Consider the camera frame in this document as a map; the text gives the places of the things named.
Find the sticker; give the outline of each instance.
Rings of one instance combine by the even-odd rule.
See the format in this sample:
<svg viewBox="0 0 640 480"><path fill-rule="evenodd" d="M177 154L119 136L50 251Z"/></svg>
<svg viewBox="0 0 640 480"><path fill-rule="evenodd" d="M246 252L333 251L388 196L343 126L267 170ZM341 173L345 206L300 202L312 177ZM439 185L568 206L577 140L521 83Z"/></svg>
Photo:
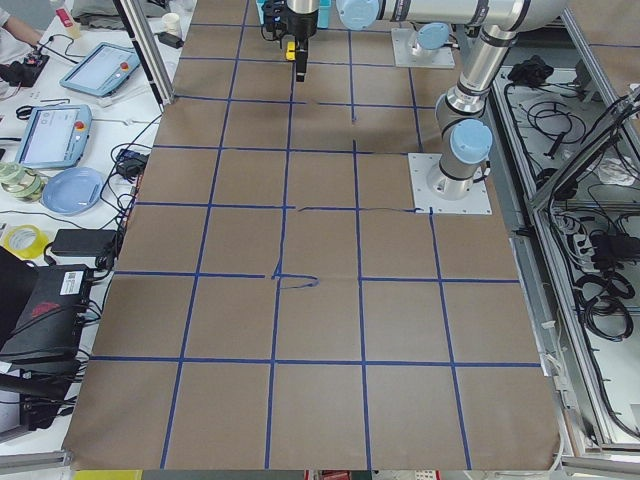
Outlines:
<svg viewBox="0 0 640 480"><path fill-rule="evenodd" d="M80 293L82 277L82 271L65 273L62 287L60 288L60 295L77 295Z"/></svg>

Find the tape roll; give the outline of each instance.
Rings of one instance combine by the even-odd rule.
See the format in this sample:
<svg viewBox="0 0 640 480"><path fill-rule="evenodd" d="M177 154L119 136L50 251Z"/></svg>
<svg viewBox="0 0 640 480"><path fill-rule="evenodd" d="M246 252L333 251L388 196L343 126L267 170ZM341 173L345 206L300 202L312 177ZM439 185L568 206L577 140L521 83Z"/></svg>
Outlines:
<svg viewBox="0 0 640 480"><path fill-rule="evenodd" d="M23 260L32 260L42 255L49 243L47 236L33 225L21 225L7 233L4 248Z"/></svg>

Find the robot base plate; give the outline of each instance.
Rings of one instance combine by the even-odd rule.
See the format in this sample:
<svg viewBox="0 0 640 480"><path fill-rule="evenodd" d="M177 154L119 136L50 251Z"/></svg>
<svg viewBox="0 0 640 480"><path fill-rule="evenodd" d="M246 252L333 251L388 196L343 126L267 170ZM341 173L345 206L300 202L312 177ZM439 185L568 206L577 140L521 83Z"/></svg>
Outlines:
<svg viewBox="0 0 640 480"><path fill-rule="evenodd" d="M410 153L409 171L413 188L413 206L418 213L449 213L458 215L491 215L491 204L484 182L474 183L461 200L445 200L427 185L427 174L440 161L440 154Z"/></svg>
<svg viewBox="0 0 640 480"><path fill-rule="evenodd" d="M396 67L455 68L451 48L442 47L431 54L426 52L415 56L411 54L410 41L415 31L412 28L392 28L391 40Z"/></svg>

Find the blue container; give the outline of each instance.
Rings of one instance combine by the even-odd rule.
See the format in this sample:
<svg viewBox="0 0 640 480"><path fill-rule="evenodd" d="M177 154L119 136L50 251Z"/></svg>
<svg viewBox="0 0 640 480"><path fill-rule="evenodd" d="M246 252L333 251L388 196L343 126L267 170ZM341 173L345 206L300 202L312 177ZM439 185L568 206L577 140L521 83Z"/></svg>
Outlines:
<svg viewBox="0 0 640 480"><path fill-rule="evenodd" d="M320 8L318 9L318 28L329 28L329 17L331 17L331 1L332 0L320 0ZM264 23L262 5L264 0L256 0L256 6L258 7L258 15L260 16L260 23Z"/></svg>

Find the white table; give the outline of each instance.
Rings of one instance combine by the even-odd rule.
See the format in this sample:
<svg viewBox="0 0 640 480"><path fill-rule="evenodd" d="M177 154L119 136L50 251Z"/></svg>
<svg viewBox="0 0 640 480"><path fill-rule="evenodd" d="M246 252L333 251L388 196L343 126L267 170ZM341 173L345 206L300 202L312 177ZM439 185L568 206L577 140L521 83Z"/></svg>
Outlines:
<svg viewBox="0 0 640 480"><path fill-rule="evenodd" d="M73 0L67 0L70 9ZM180 3L172 3L172 10L180 13L182 31L187 32L191 21L191 11L185 11ZM150 19L149 23L153 32L162 30L162 21L159 18ZM49 36L57 33L65 33L64 27L57 18L54 18L51 25L43 35L42 42L46 42ZM64 52L69 40L63 37L56 37L49 45L60 53ZM121 46L131 46L131 41L125 31L98 31L83 30L82 36L77 39L69 49L69 53L74 55L85 55L90 52L100 42L109 42ZM170 78L173 79L178 64L181 49L174 49L159 42L159 50L164 60ZM161 114L161 109L156 103L155 97L148 85L142 67L138 68L125 82L125 84L114 95L112 105L105 106L105 102L65 89L59 85L59 80L73 66L70 62L58 57L50 52L50 55L42 75L33 88L21 89L15 96L0 101L0 114L4 116L0 122L0 136L22 137L27 122L18 120L15 110L23 105L44 106L50 103L41 102L46 99L68 98L70 104L86 104L91 108L93 124L91 126L90 138L87 143L84 155L78 166L91 167L99 171L103 178L111 171L113 166L110 158L112 148L121 143L131 142L152 120ZM157 131L157 123L152 125L137 140L137 143L151 146ZM6 149L3 162L13 161L18 150L16 142L0 141L0 147ZM42 171L46 175L53 176L58 171ZM124 179L113 179L111 185L118 195L131 191L132 185ZM105 199L110 202L115 201L115 196L109 189L106 189ZM53 239L55 232L60 228L72 228L69 224L56 221L37 213L48 213L53 217L62 220L72 221L83 228L99 228L117 213L112 207L99 201L95 206L78 215L59 216L48 211L39 202L23 203L0 191L0 212L15 210L21 213L0 213L0 223L8 223L10 226L32 224L44 231L50 239ZM83 263L86 258L65 257L59 259L60 263ZM35 259L36 263L44 265L42 256ZM108 288L110 278L96 285L92 289L91 298L102 304ZM83 330L80 347L83 350L91 351L93 341L97 332L97 325L87 326ZM80 389L79 384L73 384L68 397L74 396ZM42 453L59 450L62 441L71 421L71 416L56 418L53 425L46 430L37 430L23 435L14 440L0 444L0 455L16 455L25 453Z"/></svg>

